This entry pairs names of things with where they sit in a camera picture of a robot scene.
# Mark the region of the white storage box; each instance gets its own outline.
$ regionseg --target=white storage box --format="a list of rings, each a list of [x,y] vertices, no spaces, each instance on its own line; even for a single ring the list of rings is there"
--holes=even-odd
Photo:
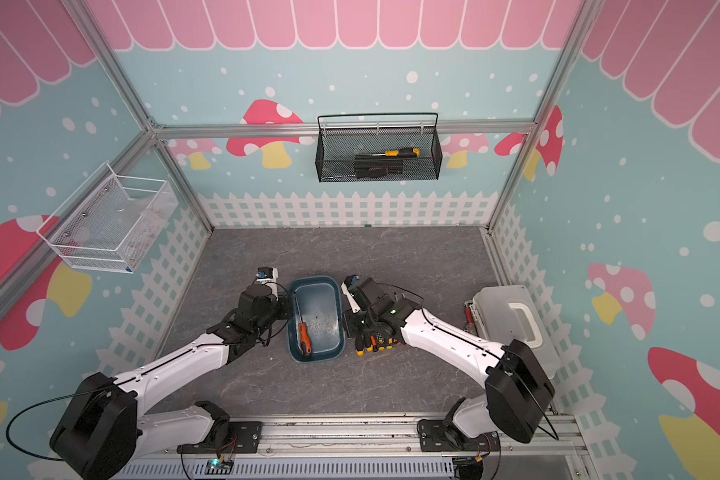
[[[102,180],[75,206],[77,192],[94,178]],[[102,164],[43,222],[38,235],[72,268],[132,274],[178,205],[167,180],[117,175]],[[70,210],[54,224],[60,211]]]

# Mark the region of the orange screwdriver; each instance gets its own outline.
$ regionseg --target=orange screwdriver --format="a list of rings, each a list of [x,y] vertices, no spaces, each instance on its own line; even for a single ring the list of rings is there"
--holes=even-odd
[[[302,356],[308,359],[312,356],[312,343],[309,341],[307,324],[304,323],[303,319],[300,319],[300,323],[298,324],[298,336],[301,338],[299,341],[299,346],[302,349]]]

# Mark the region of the work surface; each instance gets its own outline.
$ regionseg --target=work surface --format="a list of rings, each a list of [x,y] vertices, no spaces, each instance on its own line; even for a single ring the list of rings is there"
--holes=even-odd
[[[221,321],[259,266],[278,268],[278,282],[285,286],[305,276],[327,275],[337,283],[350,274],[371,276],[423,295],[428,310],[460,328],[466,323],[464,302],[497,285],[477,227],[216,230],[161,354]],[[483,391],[460,370],[410,346],[358,357],[354,342],[347,340],[334,360],[297,363],[288,352],[286,329],[269,347],[255,346],[177,390],[152,412],[197,400],[211,400],[232,417],[443,412],[459,397]]]

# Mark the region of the wire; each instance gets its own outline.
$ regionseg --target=wire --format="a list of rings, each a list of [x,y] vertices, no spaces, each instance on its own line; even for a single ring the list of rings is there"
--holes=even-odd
[[[496,442],[499,444],[499,460],[496,462],[496,470],[494,470],[494,474],[490,476],[489,480],[494,480],[494,478],[496,478],[496,474],[499,473],[499,467],[501,466],[501,437],[499,437],[499,435],[496,435]]]
[[[190,474],[186,472],[186,467],[184,466],[184,449],[182,448],[179,450],[179,457],[181,459],[181,469],[184,471],[184,476],[186,476],[186,480],[192,480],[190,478]]]

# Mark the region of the light blue wall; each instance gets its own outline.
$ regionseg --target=light blue wall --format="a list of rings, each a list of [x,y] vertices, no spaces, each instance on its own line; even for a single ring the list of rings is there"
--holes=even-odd
[[[578,380],[573,382],[582,374],[569,367],[558,373],[556,388],[568,409],[580,414],[600,473],[619,472],[605,480],[626,478],[632,471],[628,458],[636,461],[634,478],[691,480],[686,465],[711,472],[720,458],[701,445],[689,456],[673,449],[660,416],[689,418],[692,409],[662,388],[648,353],[660,347],[720,370],[720,240],[710,241],[704,233],[708,224],[720,222],[720,164],[692,147],[687,128],[668,128],[654,116],[650,101],[635,101],[621,80],[609,80],[597,63],[580,59],[564,92],[558,105],[566,143],[557,172],[550,177],[539,167],[534,182],[521,179],[504,216],[509,232],[509,218],[519,216],[518,232],[532,243],[530,254],[538,255],[531,262],[538,263],[547,289],[554,288],[552,302],[561,308],[562,323],[570,325],[558,351],[580,346],[580,365],[594,371],[586,399]],[[508,238],[502,241],[509,247]],[[612,325],[600,320],[593,298],[603,291],[587,274],[590,264],[647,274],[656,304],[647,338],[636,338],[624,312]],[[522,281],[523,274],[515,273]],[[604,275],[605,284],[610,278]],[[713,297],[713,306],[705,306],[710,302],[704,295]],[[559,325],[550,327],[557,331]],[[682,379],[695,375],[693,370],[676,374]],[[604,397],[606,418],[594,421],[597,396]],[[608,446],[604,439],[610,437],[600,426],[605,422],[617,434]],[[710,426],[720,430],[719,422]],[[687,434],[700,438],[698,431]]]

